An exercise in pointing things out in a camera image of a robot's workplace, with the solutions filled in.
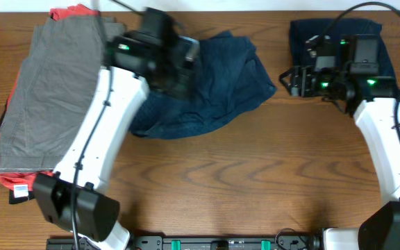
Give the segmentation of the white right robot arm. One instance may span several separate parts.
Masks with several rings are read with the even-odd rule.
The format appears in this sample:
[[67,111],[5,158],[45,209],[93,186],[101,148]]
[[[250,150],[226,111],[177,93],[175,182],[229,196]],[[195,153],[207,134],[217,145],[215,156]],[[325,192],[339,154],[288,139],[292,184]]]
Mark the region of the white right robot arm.
[[295,97],[321,97],[351,116],[364,137],[381,193],[381,208],[358,228],[326,228],[310,249],[400,249],[400,100],[378,35],[315,35],[304,43],[308,64],[279,76]]

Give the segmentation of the navy blue shorts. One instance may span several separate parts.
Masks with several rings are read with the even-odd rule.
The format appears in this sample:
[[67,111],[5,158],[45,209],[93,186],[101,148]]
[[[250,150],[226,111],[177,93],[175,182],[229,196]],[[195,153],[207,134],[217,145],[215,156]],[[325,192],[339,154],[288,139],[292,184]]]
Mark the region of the navy blue shorts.
[[210,133],[258,108],[275,92],[250,38],[223,31],[200,42],[191,97],[181,100],[151,92],[129,131],[164,140]]

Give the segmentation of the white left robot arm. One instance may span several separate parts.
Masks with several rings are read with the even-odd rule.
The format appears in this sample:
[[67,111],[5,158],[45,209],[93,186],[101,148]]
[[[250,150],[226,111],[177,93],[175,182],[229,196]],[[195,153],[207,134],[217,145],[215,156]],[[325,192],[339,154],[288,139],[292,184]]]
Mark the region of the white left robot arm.
[[113,162],[151,91],[180,99],[192,89],[200,44],[190,37],[132,32],[106,45],[97,88],[81,127],[52,174],[37,175],[33,193],[44,218],[72,238],[56,249],[125,249],[130,233],[107,196]]

